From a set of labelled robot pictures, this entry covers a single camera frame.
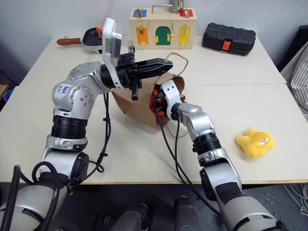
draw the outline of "pan handle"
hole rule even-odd
[[[57,43],[61,46],[81,44],[80,38],[60,38],[57,40]]]

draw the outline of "yellow plush toy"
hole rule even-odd
[[[275,147],[275,140],[271,135],[255,128],[247,130],[245,135],[238,136],[236,142],[246,155],[254,158],[263,156],[268,150]]]

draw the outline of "table edge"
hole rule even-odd
[[[11,183],[9,181],[0,181],[0,183]],[[193,184],[201,184],[200,181],[192,181]],[[308,179],[303,180],[254,180],[242,181],[242,184],[291,184],[291,183],[308,183]],[[136,181],[136,182],[84,182],[82,185],[126,185],[126,184],[182,184],[180,181]]]

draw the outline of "paper bag handle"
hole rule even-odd
[[[187,65],[188,65],[188,59],[186,59],[185,57],[183,57],[182,55],[180,55],[180,54],[178,54],[178,53],[176,53],[176,52],[170,52],[170,53],[167,55],[167,57],[165,58],[165,62],[168,61],[168,58],[169,58],[171,55],[177,55],[177,56],[181,57],[182,59],[184,59],[184,60],[186,61],[186,65],[184,66],[183,70],[182,70],[180,73],[178,73],[177,75],[174,75],[174,76],[179,76],[180,74],[182,74],[182,73],[185,71],[185,69],[186,69],[186,67],[187,67]]]

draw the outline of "brown paper bag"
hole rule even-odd
[[[186,60],[186,65],[183,68],[183,70],[178,75],[167,72],[159,77],[143,79],[142,88],[138,89],[139,100],[133,101],[130,97],[131,92],[129,90],[127,91],[120,91],[118,89],[112,90],[112,95],[114,96],[117,105],[124,114],[152,128],[160,129],[158,119],[156,118],[156,114],[150,109],[150,99],[153,90],[154,89],[159,90],[160,85],[170,79],[174,81],[180,94],[183,92],[185,86],[184,79],[180,76],[180,74],[183,73],[183,71],[187,67],[188,60],[175,52],[171,52],[166,57],[166,60],[168,60],[169,56],[173,54]],[[185,96],[181,94],[180,97],[183,102],[185,100]],[[160,117],[163,126],[166,125],[169,119],[165,115],[161,115]]]

